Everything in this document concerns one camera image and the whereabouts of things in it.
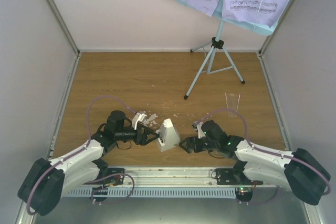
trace wooden tabletop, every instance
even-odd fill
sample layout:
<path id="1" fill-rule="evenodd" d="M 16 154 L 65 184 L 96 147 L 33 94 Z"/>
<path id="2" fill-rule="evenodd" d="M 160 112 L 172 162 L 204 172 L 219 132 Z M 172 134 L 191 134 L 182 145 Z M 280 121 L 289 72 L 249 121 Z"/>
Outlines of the wooden tabletop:
<path id="1" fill-rule="evenodd" d="M 114 95 L 136 111 L 146 111 L 148 125 L 158 129 L 170 118 L 181 139 L 196 135 L 192 123 L 218 108 L 226 107 L 225 93 L 240 94 L 238 112 L 249 129 L 250 140 L 264 146 L 284 149 L 264 75 L 256 54 L 232 53 L 233 61 L 246 83 L 240 83 L 233 69 L 201 74 L 188 100 L 183 97 L 204 60 L 201 52 L 115 52 L 82 54 L 58 134 L 54 157 L 66 154 L 88 139 L 86 109 L 100 95 Z M 213 69 L 229 66 L 224 53 L 217 53 Z M 98 100 L 90 111 L 92 132 L 105 123 L 113 110 L 133 115 L 112 99 Z M 243 123 L 227 112 L 213 115 L 228 135 L 244 136 Z M 129 143 L 121 143 L 127 148 Z M 103 157 L 109 165 L 137 166 L 227 166 L 235 161 L 215 159 L 207 152 L 188 154 L 175 147 L 160 152 L 155 142 L 115 148 Z"/>

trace tripod stand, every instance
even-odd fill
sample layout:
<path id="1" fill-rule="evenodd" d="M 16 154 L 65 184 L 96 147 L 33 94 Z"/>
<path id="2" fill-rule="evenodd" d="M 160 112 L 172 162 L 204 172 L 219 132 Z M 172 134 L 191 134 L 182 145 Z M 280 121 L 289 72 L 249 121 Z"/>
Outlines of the tripod stand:
<path id="1" fill-rule="evenodd" d="M 241 77 L 236 65 L 234 64 L 233 60 L 231 59 L 231 56 L 229 55 L 228 51 L 226 50 L 226 48 L 224 47 L 224 41 L 220 40 L 220 37 L 221 37 L 221 34 L 222 34 L 222 30 L 223 30 L 223 26 L 224 26 L 224 20 L 221 19 L 220 23 L 219 23 L 219 27 L 218 27 L 218 31 L 217 31 L 217 35 L 216 37 L 213 37 L 212 40 L 200 47 L 197 47 L 197 48 L 193 48 L 190 50 L 190 52 L 194 52 L 200 48 L 204 48 L 205 46 L 211 44 L 211 49 L 210 51 L 208 52 L 208 54 L 206 55 L 205 57 L 205 60 L 203 61 L 201 67 L 199 68 L 197 74 L 196 74 L 196 77 L 195 79 L 193 80 L 193 82 L 191 83 L 190 85 L 190 88 L 188 89 L 188 92 L 187 94 L 184 96 L 184 99 L 187 100 L 188 97 L 189 97 L 189 94 L 191 92 L 191 90 L 193 89 L 193 87 L 195 86 L 196 84 L 196 81 L 197 79 L 199 78 L 199 75 L 201 73 L 207 73 L 207 74 L 211 74 L 211 73 L 217 73 L 217 72 L 221 72 L 221 71 L 224 71 L 224 70 L 228 70 L 228 69 L 231 69 L 233 68 L 235 71 L 236 71 L 236 74 L 238 75 L 239 79 L 240 79 L 240 82 L 242 84 L 245 83 L 245 81 L 243 80 L 243 78 Z M 227 59 L 230 61 L 231 63 L 231 66 L 230 67 L 227 67 L 227 68 L 221 68 L 221 69 L 218 69 L 218 70 L 215 70 L 215 71 L 211 71 L 211 68 L 212 68 L 212 64 L 214 63 L 214 59 L 215 59 L 215 55 L 216 55 L 216 51 L 217 49 L 221 49 L 224 51 Z M 208 62 L 208 67 L 207 67 L 207 70 L 203 70 L 206 63 Z"/>

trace gray wall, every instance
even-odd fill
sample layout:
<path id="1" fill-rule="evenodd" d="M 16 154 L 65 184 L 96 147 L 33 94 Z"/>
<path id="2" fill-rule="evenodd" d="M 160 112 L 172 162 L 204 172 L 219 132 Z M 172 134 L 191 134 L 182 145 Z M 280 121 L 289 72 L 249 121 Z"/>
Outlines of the gray wall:
<path id="1" fill-rule="evenodd" d="M 336 0 L 297 0 L 264 61 L 294 149 L 310 151 L 331 174 L 333 192 L 320 201 L 336 219 Z"/>
<path id="2" fill-rule="evenodd" d="M 0 216 L 13 223 L 17 191 L 46 156 L 75 58 L 45 0 L 0 0 Z"/>

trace clear plastic cup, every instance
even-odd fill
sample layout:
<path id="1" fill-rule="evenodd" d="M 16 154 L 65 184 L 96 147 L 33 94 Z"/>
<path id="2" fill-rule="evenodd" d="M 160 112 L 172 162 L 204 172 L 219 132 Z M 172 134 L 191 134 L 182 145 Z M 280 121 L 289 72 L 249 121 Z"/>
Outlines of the clear plastic cup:
<path id="1" fill-rule="evenodd" d="M 234 110 L 238 112 L 238 106 L 240 101 L 240 94 L 234 93 L 226 93 L 225 92 L 225 99 L 226 99 L 226 107 L 228 109 Z M 235 113 L 228 111 L 228 115 L 230 118 L 234 118 L 237 116 Z"/>

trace white wall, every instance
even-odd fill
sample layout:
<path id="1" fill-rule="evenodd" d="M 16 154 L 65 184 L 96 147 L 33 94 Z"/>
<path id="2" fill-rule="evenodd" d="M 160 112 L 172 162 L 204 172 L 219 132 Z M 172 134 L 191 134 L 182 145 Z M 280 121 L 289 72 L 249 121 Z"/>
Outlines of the white wall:
<path id="1" fill-rule="evenodd" d="M 219 21 L 175 0 L 54 0 L 79 49 L 185 50 L 216 35 Z M 231 25 L 229 50 L 258 50 L 264 36 Z"/>
<path id="2" fill-rule="evenodd" d="M 265 63 L 296 149 L 307 149 L 331 174 L 322 197 L 336 220 L 336 0 L 297 0 L 265 52 Z"/>
<path id="3" fill-rule="evenodd" d="M 74 58 L 45 0 L 0 0 L 1 223 L 14 223 L 17 191 L 47 154 Z"/>

